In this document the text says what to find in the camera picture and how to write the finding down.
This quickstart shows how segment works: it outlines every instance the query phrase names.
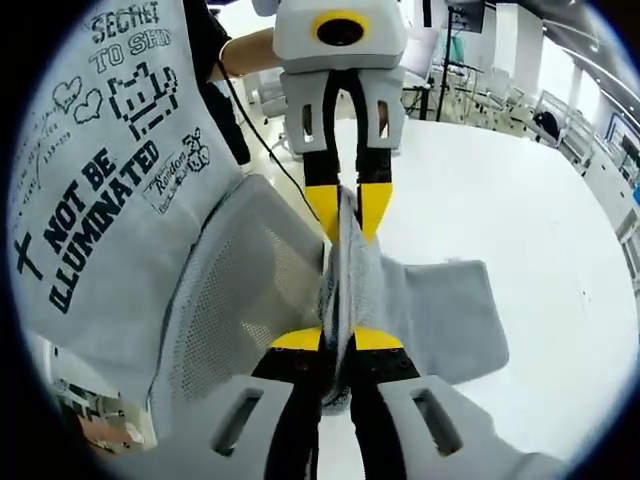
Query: heart graphic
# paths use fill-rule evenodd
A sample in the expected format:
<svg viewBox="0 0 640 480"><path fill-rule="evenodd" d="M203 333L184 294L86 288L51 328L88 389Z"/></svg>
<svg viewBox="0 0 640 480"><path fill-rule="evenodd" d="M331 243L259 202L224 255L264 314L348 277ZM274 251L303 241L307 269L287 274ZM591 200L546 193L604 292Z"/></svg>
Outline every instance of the heart graphic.
<svg viewBox="0 0 640 480"><path fill-rule="evenodd" d="M80 103L73 111L73 118L78 125L87 123L94 118L100 118L100 107L102 106L102 93L97 88L89 90L84 102Z"/></svg>
<svg viewBox="0 0 640 480"><path fill-rule="evenodd" d="M69 83L60 82L53 89L53 103L67 114L73 102L80 96L81 90L82 80L80 77L74 77Z"/></svg>

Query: white table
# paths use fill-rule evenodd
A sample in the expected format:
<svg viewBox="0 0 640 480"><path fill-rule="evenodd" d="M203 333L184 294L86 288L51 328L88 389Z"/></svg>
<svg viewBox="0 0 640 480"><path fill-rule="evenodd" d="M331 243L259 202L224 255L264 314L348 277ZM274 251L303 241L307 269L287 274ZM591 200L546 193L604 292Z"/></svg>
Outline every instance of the white table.
<svg viewBox="0 0 640 480"><path fill-rule="evenodd" d="M355 130L337 122L347 185ZM510 360L456 388L516 448L570 460L616 411L638 353L629 272L598 201L556 150L461 125L406 122L392 170L382 251L488 268ZM320 478L361 471L351 432L348 414L323 419Z"/></svg>

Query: ceiling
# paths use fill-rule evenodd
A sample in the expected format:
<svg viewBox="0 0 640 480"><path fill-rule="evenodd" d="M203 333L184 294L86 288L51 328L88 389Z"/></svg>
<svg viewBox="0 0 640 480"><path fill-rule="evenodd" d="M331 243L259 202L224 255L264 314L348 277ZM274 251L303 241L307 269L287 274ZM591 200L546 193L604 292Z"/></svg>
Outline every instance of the ceiling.
<svg viewBox="0 0 640 480"><path fill-rule="evenodd" d="M576 64L598 81L600 88L615 98L640 123L640 83L635 67L615 31L588 5L588 1L517 0L500 3L518 3L542 18L545 21L546 35L564 47ZM600 68L580 57L590 60Z"/></svg>

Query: yellow circular marker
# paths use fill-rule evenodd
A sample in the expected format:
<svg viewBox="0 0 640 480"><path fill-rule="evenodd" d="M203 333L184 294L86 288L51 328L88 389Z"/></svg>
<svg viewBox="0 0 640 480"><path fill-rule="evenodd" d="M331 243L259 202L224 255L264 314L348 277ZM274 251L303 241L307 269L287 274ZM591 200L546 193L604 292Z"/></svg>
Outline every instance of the yellow circular marker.
<svg viewBox="0 0 640 480"><path fill-rule="evenodd" d="M313 20L312 35L332 47L348 47L362 40L369 29L364 15L352 10L327 10Z"/></svg>

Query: black cable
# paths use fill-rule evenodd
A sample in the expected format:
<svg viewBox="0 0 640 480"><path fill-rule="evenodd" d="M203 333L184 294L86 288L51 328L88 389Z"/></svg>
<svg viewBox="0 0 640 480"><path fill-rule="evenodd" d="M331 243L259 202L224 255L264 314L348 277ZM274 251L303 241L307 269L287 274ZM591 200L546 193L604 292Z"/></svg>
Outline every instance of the black cable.
<svg viewBox="0 0 640 480"><path fill-rule="evenodd" d="M255 134L256 138L258 139L258 141L267 150L267 152L269 153L269 157L274 162L276 162L276 165L278 165L278 167L280 167L280 170L282 170L282 173L284 173L287 176L287 178L289 180L291 180L291 182L293 182L293 184L296 186L296 188L298 189L298 192L300 193L300 196L302 197L302 200L304 200L304 203L306 203L307 207L309 207L309 210L311 211L311 214L313 215L313 217L317 221L320 221L320 219L316 215L316 212L313 211L313 208L309 204L309 201L307 200L307 197L305 197L304 192L303 192L302 187L300 186L300 184L298 182L296 182L295 179L291 176L291 174L287 171L287 169L284 168L282 163L280 163L280 160L278 160L278 158L273 153L273 150L271 150L269 145L267 145L267 142L264 141L262 136L258 133L258 130L256 130L255 125L253 124L253 122L249 118L249 115L247 114L246 110L244 109L244 107L240 103L240 99L238 98L238 93L236 92L236 89L233 87L233 83L231 83L231 79L229 78L229 75L227 74L227 71L225 70L224 65L222 65L222 62L220 60L216 61L216 64L218 65L218 68L222 72L222 76L224 77L225 81L227 82L227 85L229 86L229 90L231 91L231 95L233 96L233 100L236 102L236 105L238 105L238 108L240 109L240 113L242 113L242 116L244 117L244 120L249 125L249 128L251 128L251 130Z"/></svg>
<svg viewBox="0 0 640 480"><path fill-rule="evenodd" d="M421 94L422 92L418 90L413 99L413 103L410 106L407 107L404 104L402 105L404 107L404 111L406 115L411 115L413 112L415 112L416 107L418 106L418 102L420 101Z"/></svg>

